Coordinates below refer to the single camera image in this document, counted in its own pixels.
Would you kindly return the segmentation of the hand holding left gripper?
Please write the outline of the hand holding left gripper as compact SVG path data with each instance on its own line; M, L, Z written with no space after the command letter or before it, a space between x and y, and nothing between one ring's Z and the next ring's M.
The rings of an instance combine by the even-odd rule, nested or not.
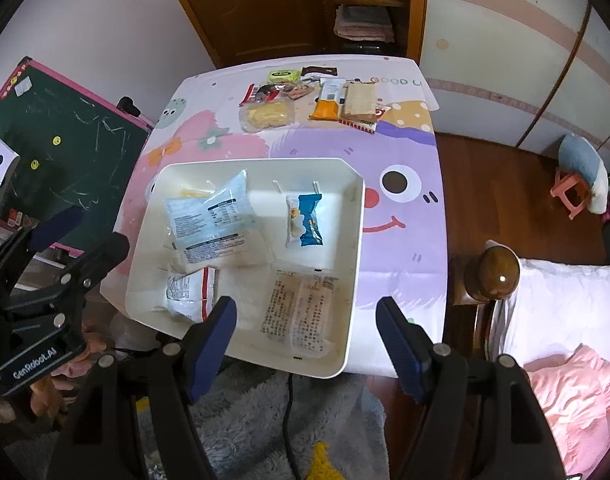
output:
M70 401L66 396L73 396L82 378L96 364L99 355L107 349L107 336L101 326L82 324L82 336L87 347L79 356L64 363L60 367L29 386L30 396L27 407L29 414L36 417L55 419L64 415Z

